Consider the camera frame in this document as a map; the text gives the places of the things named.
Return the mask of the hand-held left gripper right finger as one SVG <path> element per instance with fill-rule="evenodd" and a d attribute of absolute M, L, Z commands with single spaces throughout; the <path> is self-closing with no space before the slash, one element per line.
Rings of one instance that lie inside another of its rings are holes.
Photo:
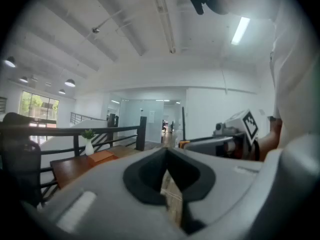
<path fill-rule="evenodd" d="M 169 217 L 191 235 L 224 215 L 252 185 L 259 161 L 169 148 L 164 195 Z"/>

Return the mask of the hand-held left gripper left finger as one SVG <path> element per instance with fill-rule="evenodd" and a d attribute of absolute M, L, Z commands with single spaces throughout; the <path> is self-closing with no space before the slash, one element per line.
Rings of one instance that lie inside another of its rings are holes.
<path fill-rule="evenodd" d="M 141 203 L 125 187 L 125 169 L 155 152 L 143 151 L 95 166 L 62 188 L 41 214 L 67 236 L 82 240 L 186 238 L 165 206 Z"/>

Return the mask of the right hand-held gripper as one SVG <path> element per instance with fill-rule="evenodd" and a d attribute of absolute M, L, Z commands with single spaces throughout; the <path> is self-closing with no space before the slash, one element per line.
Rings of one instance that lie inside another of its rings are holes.
<path fill-rule="evenodd" d="M 184 149 L 210 156 L 247 160 L 257 142 L 258 132 L 251 110 L 245 109 L 217 123 L 214 137 L 190 141 Z"/>

